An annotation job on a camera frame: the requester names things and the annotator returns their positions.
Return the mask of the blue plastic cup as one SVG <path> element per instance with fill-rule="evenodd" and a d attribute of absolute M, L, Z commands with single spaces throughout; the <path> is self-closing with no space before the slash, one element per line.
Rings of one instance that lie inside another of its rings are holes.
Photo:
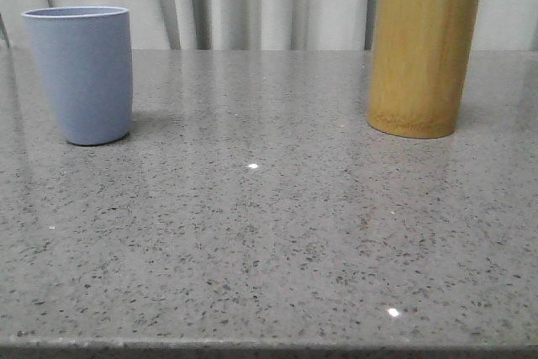
<path fill-rule="evenodd" d="M 23 12 L 22 18 L 66 140 L 101 145 L 124 138 L 133 100 L 129 10 L 40 8 Z"/>

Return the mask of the bamboo cylinder holder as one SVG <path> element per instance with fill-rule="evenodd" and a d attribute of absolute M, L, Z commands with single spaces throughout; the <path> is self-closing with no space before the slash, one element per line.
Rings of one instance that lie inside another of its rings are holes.
<path fill-rule="evenodd" d="M 387 134 L 454 133 L 479 0 L 378 0 L 368 123 Z"/>

